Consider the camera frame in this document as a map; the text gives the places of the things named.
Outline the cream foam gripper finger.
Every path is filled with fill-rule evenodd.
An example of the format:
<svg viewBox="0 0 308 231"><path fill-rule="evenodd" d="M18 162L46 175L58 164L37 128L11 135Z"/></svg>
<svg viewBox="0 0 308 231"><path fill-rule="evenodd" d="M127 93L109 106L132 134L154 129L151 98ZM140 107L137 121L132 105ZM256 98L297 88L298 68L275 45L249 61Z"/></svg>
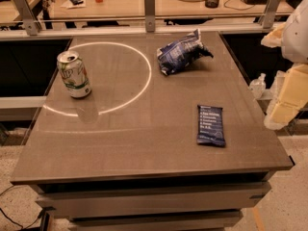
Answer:
<svg viewBox="0 0 308 231"><path fill-rule="evenodd" d="M268 129L280 130L287 126L308 103L308 65L294 64L284 74L276 98L269 104L264 124Z"/></svg>
<svg viewBox="0 0 308 231"><path fill-rule="evenodd" d="M278 25L274 30L262 38L261 44L269 48L280 47L282 44L282 34L284 29L285 23Z"/></svg>

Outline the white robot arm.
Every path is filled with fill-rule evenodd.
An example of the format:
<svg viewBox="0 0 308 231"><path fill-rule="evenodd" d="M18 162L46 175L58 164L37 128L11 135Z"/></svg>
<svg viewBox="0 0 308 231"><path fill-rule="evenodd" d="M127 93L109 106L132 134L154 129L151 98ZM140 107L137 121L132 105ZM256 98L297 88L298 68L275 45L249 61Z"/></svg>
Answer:
<svg viewBox="0 0 308 231"><path fill-rule="evenodd" d="M280 130L308 103L308 0L302 0L287 21L263 37L261 44L280 47L282 57L293 63L264 120L268 129Z"/></svg>

